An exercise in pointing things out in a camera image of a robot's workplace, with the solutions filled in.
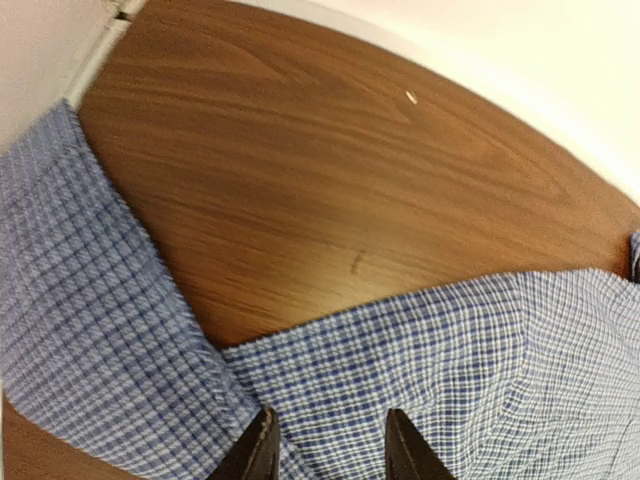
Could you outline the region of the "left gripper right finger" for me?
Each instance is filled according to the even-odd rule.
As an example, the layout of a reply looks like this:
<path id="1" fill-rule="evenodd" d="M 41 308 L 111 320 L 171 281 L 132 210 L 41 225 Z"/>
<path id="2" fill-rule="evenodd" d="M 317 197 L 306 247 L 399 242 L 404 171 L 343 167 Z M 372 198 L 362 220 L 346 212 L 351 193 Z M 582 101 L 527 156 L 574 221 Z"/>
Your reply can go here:
<path id="1" fill-rule="evenodd" d="M 385 427 L 385 478 L 389 480 L 454 480 L 401 409 L 390 409 Z"/>

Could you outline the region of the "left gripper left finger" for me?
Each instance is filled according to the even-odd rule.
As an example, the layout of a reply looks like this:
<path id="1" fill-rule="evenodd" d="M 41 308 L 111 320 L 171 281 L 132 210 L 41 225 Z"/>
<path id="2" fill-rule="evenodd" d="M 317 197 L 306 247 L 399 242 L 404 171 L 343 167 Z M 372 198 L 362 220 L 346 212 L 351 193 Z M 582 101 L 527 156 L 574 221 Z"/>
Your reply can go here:
<path id="1" fill-rule="evenodd" d="M 211 480 L 278 479 L 280 438 L 276 412 L 271 407 L 261 409 L 211 474 Z"/>

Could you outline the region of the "blue checked long sleeve shirt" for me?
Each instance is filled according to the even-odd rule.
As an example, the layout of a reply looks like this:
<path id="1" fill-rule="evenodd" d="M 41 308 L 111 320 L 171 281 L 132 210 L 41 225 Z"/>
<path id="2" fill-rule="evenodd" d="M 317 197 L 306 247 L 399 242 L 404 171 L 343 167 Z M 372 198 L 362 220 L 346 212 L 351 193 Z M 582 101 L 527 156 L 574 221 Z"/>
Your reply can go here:
<path id="1" fill-rule="evenodd" d="M 458 479 L 635 479 L 639 274 L 489 275 L 219 350 L 60 102 L 1 157 L 1 377 L 147 479 L 209 477 L 250 425 L 283 479 L 381 479 L 396 418 Z"/>

